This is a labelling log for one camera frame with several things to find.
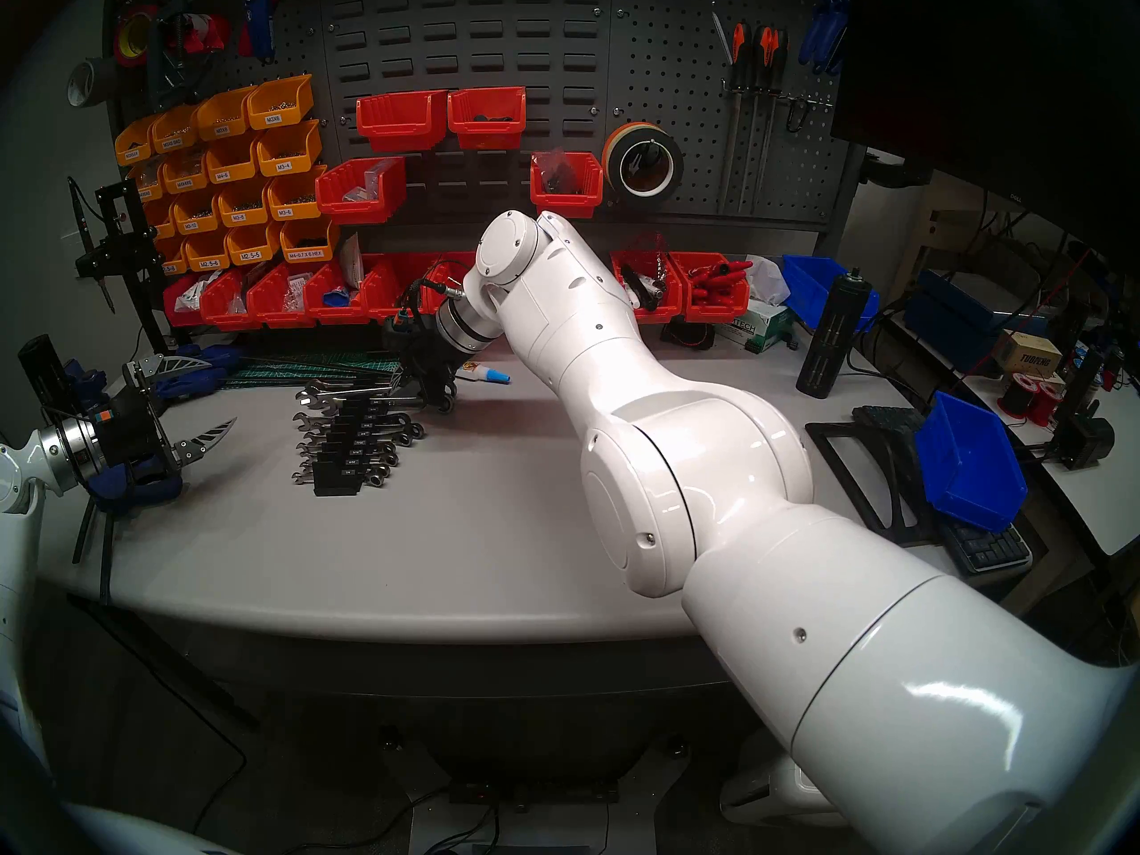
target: white robotic arm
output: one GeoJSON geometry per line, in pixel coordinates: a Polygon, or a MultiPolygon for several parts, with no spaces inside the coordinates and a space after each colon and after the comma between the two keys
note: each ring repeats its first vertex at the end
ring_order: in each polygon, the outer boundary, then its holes
{"type": "Polygon", "coordinates": [[[0,443],[0,717],[44,766],[40,726],[24,698],[24,616],[35,585],[44,492],[63,496],[75,484],[65,442],[87,447],[90,438],[85,424],[72,420],[63,432],[33,432],[21,449],[0,443]]]}
{"type": "Polygon", "coordinates": [[[956,579],[812,502],[795,427],[666,370],[564,219],[491,222],[437,318],[505,333],[583,438],[602,544],[683,606],[796,763],[888,853],[991,852],[1056,801],[1131,669],[1073,659],[956,579]]]}

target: tape roll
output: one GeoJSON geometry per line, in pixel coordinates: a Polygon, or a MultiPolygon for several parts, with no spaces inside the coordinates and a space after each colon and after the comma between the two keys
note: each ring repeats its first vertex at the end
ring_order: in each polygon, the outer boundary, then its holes
{"type": "Polygon", "coordinates": [[[681,185],[685,160],[677,141],[652,122],[629,122],[606,138],[602,171],[619,202],[648,210],[681,185]]]}
{"type": "Polygon", "coordinates": [[[95,106],[119,89],[117,64],[113,57],[89,57],[67,76],[67,103],[74,107],[95,106]]]}
{"type": "Polygon", "coordinates": [[[146,47],[150,24],[158,15],[155,6],[135,6],[115,30],[115,60],[120,66],[141,66],[146,63],[146,47]]]}

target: orange storage bin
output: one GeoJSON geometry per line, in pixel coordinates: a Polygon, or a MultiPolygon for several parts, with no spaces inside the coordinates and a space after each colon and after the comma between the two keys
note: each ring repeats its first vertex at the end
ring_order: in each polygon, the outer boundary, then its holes
{"type": "Polygon", "coordinates": [[[269,275],[258,282],[245,295],[245,304],[259,321],[270,327],[312,327],[317,319],[304,311],[304,291],[301,292],[301,309],[286,311],[288,279],[304,272],[315,272],[317,263],[280,263],[269,275]]]}
{"type": "Polygon", "coordinates": [[[229,253],[226,251],[226,230],[214,229],[212,233],[198,233],[186,236],[182,244],[182,255],[192,272],[212,272],[229,266],[229,253]]]}
{"type": "Polygon", "coordinates": [[[158,174],[171,195],[203,189],[206,185],[206,154],[201,147],[180,149],[163,160],[158,174]]]}
{"type": "Polygon", "coordinates": [[[312,109],[312,76],[309,74],[262,82],[245,101],[250,127],[256,129],[295,125],[312,109]]]}
{"type": "Polygon", "coordinates": [[[225,226],[252,226],[269,219],[263,177],[227,184],[218,192],[218,217],[225,226]]]}
{"type": "Polygon", "coordinates": [[[206,147],[206,176],[211,184],[249,180],[258,173],[258,135],[214,140],[206,147]]]}
{"type": "Polygon", "coordinates": [[[677,276],[677,268],[665,251],[610,252],[610,268],[613,270],[613,277],[618,279],[618,284],[621,284],[624,280],[621,278],[622,263],[640,275],[657,278],[657,259],[659,255],[661,264],[665,267],[665,296],[658,301],[657,309],[652,312],[646,311],[644,308],[634,309],[634,317],[641,324],[665,324],[684,311],[684,288],[681,284],[681,278],[677,276]]]}
{"type": "Polygon", "coordinates": [[[245,276],[241,269],[227,269],[221,278],[214,279],[198,298],[198,311],[202,320],[220,327],[222,331],[247,331],[258,327],[256,316],[245,312],[231,312],[234,301],[242,296],[245,276]]]}
{"type": "Polygon", "coordinates": [[[374,153],[431,149],[447,135],[447,90],[358,98],[357,131],[374,153]]]}
{"type": "Polygon", "coordinates": [[[127,125],[123,132],[115,138],[115,161],[119,164],[132,165],[150,157],[150,125],[154,124],[157,115],[148,115],[138,119],[127,125]]]}
{"type": "Polygon", "coordinates": [[[154,247],[162,256],[163,275],[181,275],[189,269],[186,263],[186,256],[182,253],[182,239],[180,237],[158,238],[154,243],[154,247]]]}
{"type": "Polygon", "coordinates": [[[562,217],[583,220],[594,215],[594,209],[602,204],[602,165],[593,153],[564,153],[570,168],[578,177],[577,193],[543,192],[543,174],[538,170],[537,157],[530,156],[530,201],[539,211],[553,211],[562,217]]]}
{"type": "Polygon", "coordinates": [[[282,246],[282,229],[278,223],[259,223],[230,229],[226,234],[226,253],[238,266],[269,262],[282,246]]]}
{"type": "MultiPolygon", "coordinates": [[[[450,251],[447,253],[412,252],[393,254],[365,254],[364,268],[366,275],[360,284],[360,295],[365,298],[365,308],[368,315],[377,320],[396,315],[399,307],[396,304],[408,285],[416,278],[423,278],[429,274],[439,276],[440,267],[445,269],[449,266],[445,260],[455,260],[458,276],[466,274],[467,266],[464,263],[475,262],[474,251],[450,251]]],[[[420,311],[432,315],[439,310],[442,296],[429,288],[420,292],[420,311]]]]}
{"type": "Polygon", "coordinates": [[[727,324],[738,315],[748,311],[748,279],[744,274],[740,274],[740,280],[735,282],[727,295],[709,293],[705,300],[693,299],[693,283],[689,274],[693,269],[703,266],[716,266],[725,262],[724,254],[695,251],[669,251],[669,258],[677,267],[677,276],[681,278],[683,288],[684,311],[686,321],[708,321],[711,324],[727,324]]]}
{"type": "Polygon", "coordinates": [[[176,106],[154,120],[150,125],[150,148],[157,153],[184,149],[198,141],[195,123],[196,106],[176,106]]]}
{"type": "Polygon", "coordinates": [[[173,201],[154,201],[142,205],[142,213],[146,221],[155,229],[155,239],[170,238],[174,235],[173,201]]]}
{"type": "Polygon", "coordinates": [[[518,149],[527,127],[526,88],[465,88],[447,96],[447,124],[461,149],[518,149]]]}
{"type": "Polygon", "coordinates": [[[320,324],[368,324],[372,316],[365,306],[365,282],[361,282],[360,292],[348,306],[325,306],[325,294],[329,291],[337,287],[350,290],[344,284],[341,264],[336,261],[325,263],[304,285],[304,311],[320,324]]]}
{"type": "Polygon", "coordinates": [[[274,220],[308,220],[320,217],[316,181],[327,170],[327,165],[317,165],[303,174],[286,174],[270,180],[266,190],[269,215],[274,220]]]}
{"type": "Polygon", "coordinates": [[[258,140],[258,165],[266,177],[300,174],[312,168],[320,155],[320,122],[275,128],[258,140]]]}
{"type": "Polygon", "coordinates": [[[218,205],[210,189],[182,193],[174,199],[174,226],[182,235],[212,233],[218,228],[218,205]]]}
{"type": "Polygon", "coordinates": [[[341,228],[327,217],[315,220],[291,220],[282,228],[282,250],[290,262],[315,263],[333,259],[333,249],[341,228]]]}
{"type": "Polygon", "coordinates": [[[135,165],[127,172],[128,179],[133,180],[139,190],[140,202],[162,198],[162,179],[158,174],[162,172],[163,161],[162,158],[152,158],[135,165]]]}
{"type": "Polygon", "coordinates": [[[258,90],[256,85],[236,88],[214,95],[201,107],[195,119],[198,125],[198,137],[203,140],[217,140],[219,137],[237,137],[250,128],[246,115],[246,101],[250,95],[258,90]]]}
{"type": "Polygon", "coordinates": [[[333,218],[334,223],[382,223],[390,218],[408,197],[408,182],[404,173],[404,156],[385,158],[352,158],[329,169],[317,178],[317,206],[320,213],[333,218]],[[344,194],[365,185],[365,172],[377,165],[376,201],[345,202],[344,194]]]}
{"type": "Polygon", "coordinates": [[[171,282],[162,292],[162,311],[166,316],[166,323],[171,327],[194,327],[195,325],[205,324],[202,318],[202,310],[196,312],[176,312],[174,302],[179,296],[185,294],[195,282],[202,279],[199,275],[184,275],[181,278],[171,282]]]}

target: duct tape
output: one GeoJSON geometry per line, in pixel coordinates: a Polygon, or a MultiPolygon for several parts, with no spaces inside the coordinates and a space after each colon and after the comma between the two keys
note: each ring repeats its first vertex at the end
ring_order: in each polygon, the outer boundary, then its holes
{"type": "Polygon", "coordinates": [[[681,185],[685,160],[677,141],[651,122],[621,125],[605,140],[602,170],[619,202],[653,209],[681,185]]]}
{"type": "Polygon", "coordinates": [[[67,103],[95,106],[114,97],[119,89],[117,64],[113,57],[89,57],[67,76],[67,103]]]}

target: blue storage bin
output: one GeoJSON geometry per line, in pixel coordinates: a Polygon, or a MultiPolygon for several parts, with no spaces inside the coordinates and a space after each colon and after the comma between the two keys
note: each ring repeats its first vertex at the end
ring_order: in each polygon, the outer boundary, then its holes
{"type": "MultiPolygon", "coordinates": [[[[846,275],[847,270],[830,256],[800,256],[784,254],[784,282],[791,295],[784,300],[784,306],[799,316],[800,320],[813,331],[820,324],[823,304],[828,301],[828,292],[837,275],[846,275]]],[[[863,317],[858,319],[858,329],[865,331],[879,311],[879,292],[872,291],[871,298],[863,308],[863,317]]]]}
{"type": "Polygon", "coordinates": [[[1013,522],[1025,502],[1025,478],[997,414],[935,392],[914,446],[935,508],[991,532],[1013,522]]]}

